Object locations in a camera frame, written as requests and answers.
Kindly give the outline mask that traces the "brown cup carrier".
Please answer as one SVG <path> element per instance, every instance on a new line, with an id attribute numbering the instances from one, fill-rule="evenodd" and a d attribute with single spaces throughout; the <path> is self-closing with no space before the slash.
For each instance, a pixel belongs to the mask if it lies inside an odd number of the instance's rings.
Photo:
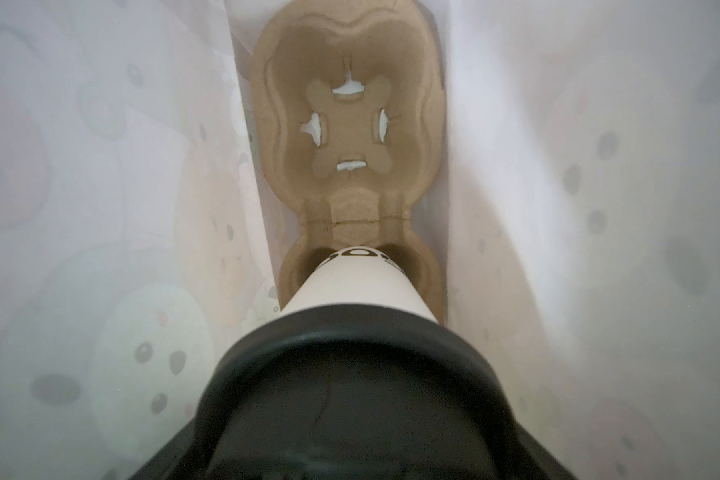
<path id="1" fill-rule="evenodd" d="M 367 246 L 389 254 L 442 319 L 444 275 L 412 226 L 446 119 L 437 41 L 417 4 L 290 2 L 258 39 L 251 81 L 264 176 L 300 224 L 280 303 L 325 254 Z"/>

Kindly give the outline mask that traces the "single paper cup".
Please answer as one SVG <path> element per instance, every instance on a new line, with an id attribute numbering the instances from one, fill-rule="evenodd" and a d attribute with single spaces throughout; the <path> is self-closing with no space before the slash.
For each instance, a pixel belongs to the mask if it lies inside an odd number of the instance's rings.
<path id="1" fill-rule="evenodd" d="M 386 307 L 437 321 L 404 271 L 387 254 L 370 247 L 331 253 L 281 308 L 281 315 L 329 305 Z"/>

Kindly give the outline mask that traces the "white floral gift bag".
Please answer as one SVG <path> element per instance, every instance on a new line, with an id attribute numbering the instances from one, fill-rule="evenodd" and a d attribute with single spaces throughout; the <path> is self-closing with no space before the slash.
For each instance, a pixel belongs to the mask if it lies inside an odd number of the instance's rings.
<path id="1" fill-rule="evenodd" d="M 424 1 L 450 329 L 580 479 L 720 479 L 720 1 Z M 0 479 L 127 479 L 280 313 L 277 1 L 0 1 Z"/>

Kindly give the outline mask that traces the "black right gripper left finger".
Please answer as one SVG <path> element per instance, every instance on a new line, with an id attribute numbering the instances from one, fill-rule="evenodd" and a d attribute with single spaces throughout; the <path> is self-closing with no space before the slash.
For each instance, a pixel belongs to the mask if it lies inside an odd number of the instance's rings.
<path id="1" fill-rule="evenodd" d="M 195 421 L 191 420 L 150 460 L 132 480 L 180 480 L 197 478 L 197 456 L 193 447 Z"/>

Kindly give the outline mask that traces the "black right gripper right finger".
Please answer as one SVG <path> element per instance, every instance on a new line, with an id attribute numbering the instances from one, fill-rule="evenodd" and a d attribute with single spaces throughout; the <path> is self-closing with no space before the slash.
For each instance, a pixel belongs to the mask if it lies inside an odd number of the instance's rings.
<path id="1" fill-rule="evenodd" d="M 546 450 L 524 427 L 515 423 L 517 447 L 513 478 L 519 480 L 575 480 L 576 477 Z"/>

